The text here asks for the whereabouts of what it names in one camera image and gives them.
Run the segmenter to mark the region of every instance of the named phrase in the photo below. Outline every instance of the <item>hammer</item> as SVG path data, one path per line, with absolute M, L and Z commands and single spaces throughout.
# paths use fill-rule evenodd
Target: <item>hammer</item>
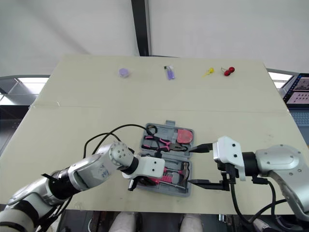
M 175 172 L 175 173 L 179 173 L 180 175 L 183 175 L 183 180 L 181 181 L 181 184 L 183 184 L 188 179 L 189 174 L 190 174 L 188 167 L 189 167 L 189 163 L 184 162 L 182 170 L 174 170 L 174 169 L 169 169 L 165 167 L 164 172 L 166 173 L 167 171 L 170 171 L 170 172 Z

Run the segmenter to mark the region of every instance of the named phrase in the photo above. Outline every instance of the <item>white table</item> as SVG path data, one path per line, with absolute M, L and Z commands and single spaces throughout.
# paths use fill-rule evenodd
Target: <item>white table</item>
M 165 65 L 173 65 L 175 80 L 167 80 Z M 236 70 L 225 77 L 220 68 L 229 66 Z M 118 77 L 122 67 L 132 72 L 127 79 Z M 210 67 L 215 73 L 202 78 Z M 0 159 L 0 203 L 40 174 L 79 161 L 88 138 L 126 123 L 164 124 L 166 119 L 193 129 L 195 144 L 223 135 L 239 141 L 242 151 L 289 144 L 309 161 L 296 124 L 259 61 L 65 56 Z M 142 132 L 127 128 L 116 134 L 138 152 Z M 94 147 L 89 147 L 89 154 Z M 193 154 L 191 161 L 192 178 L 221 179 L 212 153 Z M 230 192 L 192 186 L 190 197 L 181 198 L 140 189 L 129 192 L 127 184 L 120 172 L 114 173 L 104 184 L 75 195 L 69 208 L 235 213 Z M 269 187 L 253 185 L 250 178 L 238 180 L 236 192 L 244 214 L 254 214 L 271 201 Z M 281 204 L 276 212 L 291 210 Z

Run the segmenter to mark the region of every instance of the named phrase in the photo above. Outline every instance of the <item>cherry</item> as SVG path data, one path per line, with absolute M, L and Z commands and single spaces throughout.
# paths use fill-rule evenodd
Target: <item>cherry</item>
M 228 70 L 232 73 L 233 71 L 235 71 L 234 67 L 229 67 Z
M 229 71 L 229 70 L 226 70 L 225 72 L 224 72 L 224 76 L 229 76 L 231 74 L 231 72 Z

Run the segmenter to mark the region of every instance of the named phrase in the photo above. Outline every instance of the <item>black cable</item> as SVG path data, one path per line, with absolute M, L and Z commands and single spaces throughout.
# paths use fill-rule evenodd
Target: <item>black cable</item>
M 64 205 L 63 209 L 59 212 L 59 214 L 57 214 L 57 216 L 61 215 L 61 214 L 63 213 L 63 211 L 66 210 L 66 208 L 67 208 L 68 205 L 70 204 L 72 198 L 73 198 L 73 196 L 71 196 L 71 197 L 68 199 L 67 203 Z
M 234 184 L 231 183 L 231 194 L 232 194 L 232 200 L 233 200 L 233 204 L 234 204 L 234 208 L 235 208 L 235 211 L 237 213 L 237 215 L 240 217 L 240 219 L 247 223 L 247 224 L 252 224 L 254 222 L 254 220 L 256 220 L 259 216 L 261 216 L 262 213 L 264 213 L 266 210 L 268 210 L 269 208 L 272 207 L 272 205 L 277 205 L 277 204 L 281 204 L 283 202 L 286 202 L 285 199 L 282 199 L 282 200 L 279 200 L 279 201 L 276 201 L 276 197 L 275 197 L 275 201 L 273 202 L 273 198 L 272 198 L 272 203 L 266 205 L 264 208 L 262 208 L 260 211 L 258 211 L 254 216 L 252 216 L 249 220 L 247 220 L 244 215 L 240 212 L 239 210 L 239 207 L 238 207 L 238 204 L 237 204 L 237 199 L 236 199 L 236 194 L 235 194 L 235 186 Z
M 284 203 L 286 202 L 286 199 L 282 199 L 282 200 L 279 200 L 279 201 L 276 201 L 275 202 L 275 205 L 277 204 L 281 204 L 281 203 Z M 252 216 L 252 218 L 249 219 L 250 222 L 254 222 L 254 220 L 256 220 L 259 216 L 261 216 L 262 213 L 264 213 L 266 210 L 270 209 L 272 206 L 272 203 L 266 205 L 264 208 L 262 208 L 259 212 L 257 212 L 254 216 Z
M 56 212 L 54 213 L 55 215 L 57 215 L 61 209 L 61 207 L 63 206 L 63 203 L 58 207 L 58 209 L 56 210 Z
M 91 139 L 89 139 L 89 140 L 85 143 L 85 145 L 84 145 L 84 155 L 83 155 L 83 159 L 86 158 L 86 152 L 87 152 L 87 145 L 88 145 L 88 143 L 91 142 L 92 140 L 94 140 L 94 139 L 96 139 L 96 138 L 98 138 L 98 137 L 100 137 L 100 136 L 102 136 L 102 135 L 106 135 L 106 134 L 108 134 L 108 133 L 98 134 L 98 135 L 92 137 Z M 111 133 L 111 135 L 114 136 L 118 141 L 121 142 L 121 140 L 117 137 L 117 135 L 115 135 L 115 134 L 113 134 L 113 133 Z
M 236 199 L 236 195 L 235 195 L 235 184 L 234 183 L 230 183 L 231 186 L 231 195 L 232 195 L 232 200 L 233 200 L 233 205 L 235 208 L 235 211 L 237 213 L 237 215 L 240 217 L 240 219 L 246 223 L 246 224 L 252 224 L 252 222 L 249 222 L 244 215 L 240 212 L 239 208 L 238 208 L 238 204 L 237 204 L 237 199 Z
M 274 186 L 273 186 L 273 184 L 271 182 L 268 181 L 268 184 L 269 184 L 269 186 L 271 188 L 271 193 L 272 193 L 271 218 L 274 221 L 274 223 L 276 224 L 276 226 L 278 226 L 280 230 L 287 231 L 287 232 L 303 232 L 303 231 L 308 231 L 308 229 L 306 229 L 306 230 L 292 230 L 292 229 L 288 229 L 288 228 L 282 226 L 277 221 L 276 215 L 275 215 L 276 191 L 275 191 L 275 188 L 274 188 Z
M 97 147 L 94 149 L 94 151 L 92 152 L 92 155 L 94 155 L 96 152 L 97 152 L 97 150 L 99 149 L 99 147 L 101 146 L 101 144 L 104 142 L 104 140 L 108 137 L 108 136 L 110 136 L 112 133 L 114 133 L 116 130 L 119 130 L 119 129 L 121 129 L 121 128 L 123 128 L 123 127 L 139 127 L 139 128 L 142 128 L 142 129 L 144 129 L 145 131 L 147 131 L 147 134 L 149 134 L 149 135 L 151 135 L 151 136 L 154 136 L 154 134 L 150 131 L 150 130 L 148 130 L 147 128 L 145 128 L 145 127 L 143 127 L 143 126 L 140 126 L 140 125 L 137 125 L 137 124 L 125 124 L 125 125 L 122 125 L 122 126 L 120 126 L 120 127 L 117 127 L 117 128 L 115 128 L 114 130 L 112 130 L 111 132 L 109 132 L 109 133 L 107 133 L 105 136 L 104 136 L 104 138 L 99 142 L 99 144 L 97 145 Z M 160 144 L 159 144 L 159 142 L 157 141 L 157 140 L 155 140 L 156 141 L 156 143 L 157 143 L 157 145 L 158 145 L 158 152 L 160 152 Z

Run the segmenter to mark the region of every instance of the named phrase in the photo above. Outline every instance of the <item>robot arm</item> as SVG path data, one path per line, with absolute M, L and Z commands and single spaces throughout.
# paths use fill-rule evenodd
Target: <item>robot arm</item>
M 229 137 L 221 137 L 213 144 L 203 144 L 191 148 L 191 152 L 209 152 L 221 170 L 223 180 L 211 183 L 209 180 L 190 180 L 192 184 L 204 189 L 229 191 L 229 184 L 252 176 L 254 184 L 267 184 L 271 177 L 280 186 L 283 196 L 295 216 L 302 221 L 309 221 L 309 168 L 300 151 L 288 145 L 275 145 L 268 149 L 242 152 L 240 144 Z
M 20 189 L 0 212 L 0 231 L 32 232 L 74 194 L 105 182 L 115 171 L 124 178 L 161 178 L 164 159 L 135 157 L 122 142 L 100 147 L 98 152 Z

